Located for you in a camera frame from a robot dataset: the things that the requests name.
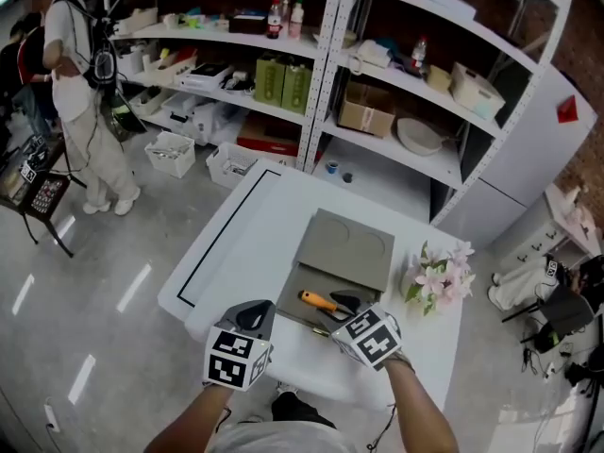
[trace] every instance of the white bowl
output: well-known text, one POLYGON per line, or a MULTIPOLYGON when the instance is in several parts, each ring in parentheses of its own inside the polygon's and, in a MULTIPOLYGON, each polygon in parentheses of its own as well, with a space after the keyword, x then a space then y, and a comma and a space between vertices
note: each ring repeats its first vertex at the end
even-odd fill
POLYGON ((433 155, 443 147, 444 138, 415 119, 399 119, 396 134, 407 149, 419 156, 433 155))

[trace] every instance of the green box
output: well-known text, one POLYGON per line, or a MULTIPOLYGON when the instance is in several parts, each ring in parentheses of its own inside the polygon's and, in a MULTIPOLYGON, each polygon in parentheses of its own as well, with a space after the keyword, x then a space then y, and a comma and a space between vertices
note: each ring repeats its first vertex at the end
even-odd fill
POLYGON ((277 54, 266 52, 256 61, 256 92, 254 98, 270 104, 281 106, 285 64, 277 54))
POLYGON ((281 107, 299 114, 306 112, 312 69, 305 65, 288 65, 283 84, 281 107))

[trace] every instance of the orange handle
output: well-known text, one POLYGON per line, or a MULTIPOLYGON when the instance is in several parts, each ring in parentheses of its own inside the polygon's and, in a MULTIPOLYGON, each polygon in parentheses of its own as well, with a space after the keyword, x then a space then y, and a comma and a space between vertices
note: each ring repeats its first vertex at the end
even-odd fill
POLYGON ((302 291, 300 293, 300 299, 307 304, 316 307, 317 309, 325 309, 330 312, 335 312, 338 306, 336 306, 333 302, 329 302, 325 300, 321 295, 315 294, 313 292, 302 291))

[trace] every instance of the concrete floor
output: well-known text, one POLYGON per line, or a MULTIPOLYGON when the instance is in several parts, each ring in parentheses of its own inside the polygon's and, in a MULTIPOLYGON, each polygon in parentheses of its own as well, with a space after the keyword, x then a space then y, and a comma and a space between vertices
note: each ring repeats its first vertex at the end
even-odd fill
MULTIPOLYGON (((153 135, 126 145, 143 188, 127 217, 84 215, 84 193, 70 187, 54 221, 59 230, 69 225, 64 240, 75 252, 72 260, 42 226, 33 227, 41 241, 36 246, 21 217, 0 209, 0 386, 20 418, 0 394, 0 428, 20 452, 53 451, 44 427, 46 400, 63 430, 55 440, 64 453, 135 452, 200 391, 203 347, 158 306, 157 294, 228 190, 210 181, 208 151, 198 151, 196 164, 181 180, 155 171, 143 152, 153 135), (140 287, 118 311, 137 277, 143 278, 140 287), (19 296, 23 301, 16 310, 19 296), (89 357, 94 358, 89 380, 77 401, 70 401, 89 357)), ((589 402, 579 395, 580 387, 570 389, 562 374, 545 382, 530 370, 521 372, 518 342, 525 322, 501 325, 501 313, 486 298, 493 271, 488 253, 478 255, 473 266, 478 278, 474 297, 463 305, 445 405, 461 451, 574 451, 589 402)), ((595 325, 570 339, 575 352, 592 347, 595 325)), ((573 360, 583 361, 588 352, 573 360)), ((543 367, 550 361, 557 369, 562 366, 558 350, 542 357, 543 367)), ((230 421, 251 412, 268 418, 274 387, 264 377, 248 394, 235 394, 230 421)), ((360 452, 388 420, 385 412, 302 397, 353 438, 360 452)), ((401 450, 393 425, 379 451, 401 450)))

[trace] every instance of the white shirt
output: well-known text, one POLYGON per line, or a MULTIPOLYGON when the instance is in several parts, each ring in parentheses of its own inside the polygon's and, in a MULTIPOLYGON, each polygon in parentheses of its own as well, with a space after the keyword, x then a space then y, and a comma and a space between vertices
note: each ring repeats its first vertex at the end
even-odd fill
MULTIPOLYGON (((82 7, 86 7, 82 0, 78 1, 82 7)), ((53 1, 46 12, 44 47, 50 42, 62 41, 63 56, 69 57, 82 73, 90 67, 91 45, 88 32, 87 19, 77 8, 65 0, 56 3, 53 1)), ((53 101, 63 121, 69 123, 81 116, 92 103, 92 98, 92 89, 82 75, 57 76, 53 71, 53 101)))
POLYGON ((223 427, 208 453, 357 453, 337 429, 306 421, 275 421, 223 427))

